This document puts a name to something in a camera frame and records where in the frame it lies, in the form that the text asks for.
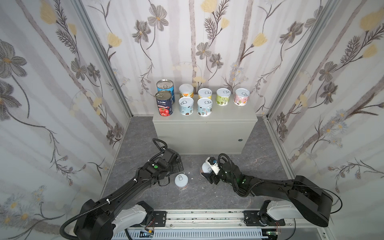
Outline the dark red label can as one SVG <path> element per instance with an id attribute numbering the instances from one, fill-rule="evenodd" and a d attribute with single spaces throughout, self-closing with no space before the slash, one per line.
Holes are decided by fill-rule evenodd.
<path id="1" fill-rule="evenodd" d="M 161 116 L 168 117 L 173 114 L 172 94 L 169 91 L 158 91 L 156 101 Z"/>

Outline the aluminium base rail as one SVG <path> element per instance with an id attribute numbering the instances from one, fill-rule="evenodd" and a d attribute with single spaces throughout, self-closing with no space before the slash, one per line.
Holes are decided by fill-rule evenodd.
<path id="1" fill-rule="evenodd" d="M 111 240 L 132 240 L 129 230 L 179 229 L 261 229 L 267 240 L 330 240 L 328 229 L 315 226 L 304 219 L 272 220 L 262 225 L 257 210 L 155 210 L 134 206 L 122 211 Z"/>

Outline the white lid can green label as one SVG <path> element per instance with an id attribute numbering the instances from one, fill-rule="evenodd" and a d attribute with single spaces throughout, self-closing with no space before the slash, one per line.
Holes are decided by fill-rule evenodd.
<path id="1" fill-rule="evenodd" d="M 226 106 L 230 101 L 231 91 L 226 88 L 217 90 L 216 103 L 218 106 Z"/>

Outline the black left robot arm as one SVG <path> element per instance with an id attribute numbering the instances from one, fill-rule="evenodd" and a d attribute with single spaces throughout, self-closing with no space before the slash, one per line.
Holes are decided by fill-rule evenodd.
<path id="1" fill-rule="evenodd" d="M 112 194 L 98 201 L 85 202 L 78 215 L 70 218 L 60 227 L 60 235 L 67 240 L 110 240 L 117 224 L 113 221 L 123 207 L 140 192 L 158 184 L 161 180 L 184 170 L 181 156 L 168 148 L 166 142 L 153 139 L 159 149 L 135 176 Z"/>

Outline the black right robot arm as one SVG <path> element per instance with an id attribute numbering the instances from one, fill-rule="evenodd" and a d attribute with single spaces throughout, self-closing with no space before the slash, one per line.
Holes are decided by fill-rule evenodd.
<path id="1" fill-rule="evenodd" d="M 224 182 L 232 186 L 240 197 L 267 196 L 291 202 L 308 222 L 318 227 L 328 227 L 332 212 L 333 197 L 331 191 L 315 185 L 304 176 L 292 180 L 265 180 L 245 175 L 226 154 L 218 158 L 208 157 L 205 163 L 211 170 L 202 173 L 210 184 Z"/>

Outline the white lid can orange label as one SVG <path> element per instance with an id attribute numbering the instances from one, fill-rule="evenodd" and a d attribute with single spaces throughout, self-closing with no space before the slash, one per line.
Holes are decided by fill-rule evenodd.
<path id="1" fill-rule="evenodd" d="M 180 98 L 183 97 L 194 97 L 194 87 L 190 84 L 182 84 L 179 87 L 179 93 L 180 93 Z"/>

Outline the white lid can yellow label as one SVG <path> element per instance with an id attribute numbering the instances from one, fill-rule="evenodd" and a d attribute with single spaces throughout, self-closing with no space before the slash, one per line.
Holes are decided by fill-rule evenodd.
<path id="1" fill-rule="evenodd" d="M 202 89 L 199 89 L 199 91 L 198 91 L 199 99 L 207 98 L 207 99 L 211 100 L 212 94 L 213 94 L 213 92 L 208 88 L 202 88 Z"/>

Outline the white lid can blue label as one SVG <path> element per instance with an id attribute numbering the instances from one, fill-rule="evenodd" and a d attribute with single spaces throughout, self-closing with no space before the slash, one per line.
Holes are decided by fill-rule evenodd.
<path id="1" fill-rule="evenodd" d="M 213 102 L 209 98 L 201 98 L 197 102 L 198 114 L 202 117 L 207 117 L 212 113 Z"/>

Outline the blue label soup can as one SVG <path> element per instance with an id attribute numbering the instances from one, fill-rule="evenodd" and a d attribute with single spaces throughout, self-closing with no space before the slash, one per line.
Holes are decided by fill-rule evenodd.
<path id="1" fill-rule="evenodd" d="M 171 93 L 172 104 L 175 102 L 174 83 L 171 80 L 162 79 L 156 83 L 158 91 L 168 91 Z"/>

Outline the white lid can pink label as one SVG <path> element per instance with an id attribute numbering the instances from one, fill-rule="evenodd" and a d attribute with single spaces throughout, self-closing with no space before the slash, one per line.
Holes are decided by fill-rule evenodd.
<path id="1" fill-rule="evenodd" d="M 179 190 L 184 190 L 188 187 L 189 179 L 185 174 L 178 174 L 175 177 L 175 185 Z"/>

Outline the grey metal cabinet box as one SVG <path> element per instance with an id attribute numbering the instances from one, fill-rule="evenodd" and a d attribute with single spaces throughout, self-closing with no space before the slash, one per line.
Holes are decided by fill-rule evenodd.
<path id="1" fill-rule="evenodd" d="M 158 138 L 181 155 L 241 154 L 258 121 L 251 105 L 239 107 L 232 100 L 226 106 L 213 103 L 207 117 L 198 114 L 197 106 L 190 116 L 180 113 L 179 103 L 173 107 L 168 117 L 154 114 L 153 124 Z"/>

